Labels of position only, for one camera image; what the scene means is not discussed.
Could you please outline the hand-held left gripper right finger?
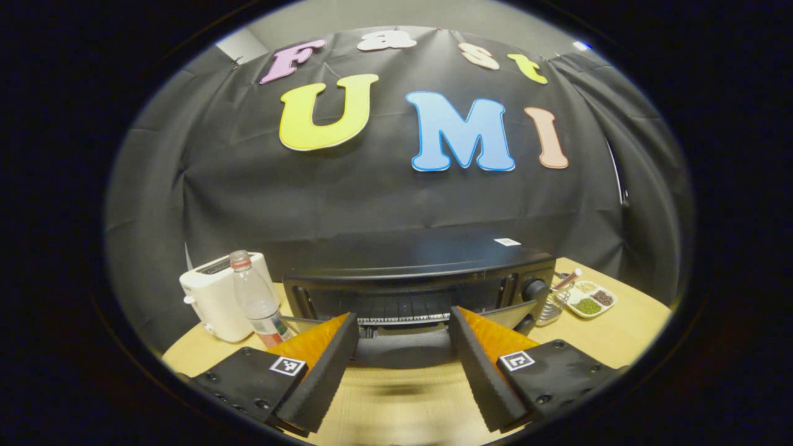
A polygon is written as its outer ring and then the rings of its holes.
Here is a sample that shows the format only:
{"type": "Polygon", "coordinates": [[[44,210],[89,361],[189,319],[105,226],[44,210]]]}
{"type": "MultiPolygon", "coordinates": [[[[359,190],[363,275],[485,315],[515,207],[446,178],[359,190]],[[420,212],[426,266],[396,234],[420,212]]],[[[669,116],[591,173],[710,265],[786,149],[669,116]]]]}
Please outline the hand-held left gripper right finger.
{"type": "Polygon", "coordinates": [[[566,415],[623,372],[563,339],[538,343],[466,308],[451,308],[449,333],[492,431],[566,415]]]}

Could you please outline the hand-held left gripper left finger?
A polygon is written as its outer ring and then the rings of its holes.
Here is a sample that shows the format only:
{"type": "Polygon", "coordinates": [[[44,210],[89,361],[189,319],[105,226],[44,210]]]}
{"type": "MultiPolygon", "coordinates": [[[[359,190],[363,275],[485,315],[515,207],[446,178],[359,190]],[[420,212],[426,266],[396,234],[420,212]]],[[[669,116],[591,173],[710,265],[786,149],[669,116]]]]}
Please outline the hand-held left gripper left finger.
{"type": "Polygon", "coordinates": [[[297,435],[317,432],[359,344],[355,313],[265,352],[243,347],[186,384],[230,412],[297,435]]]}

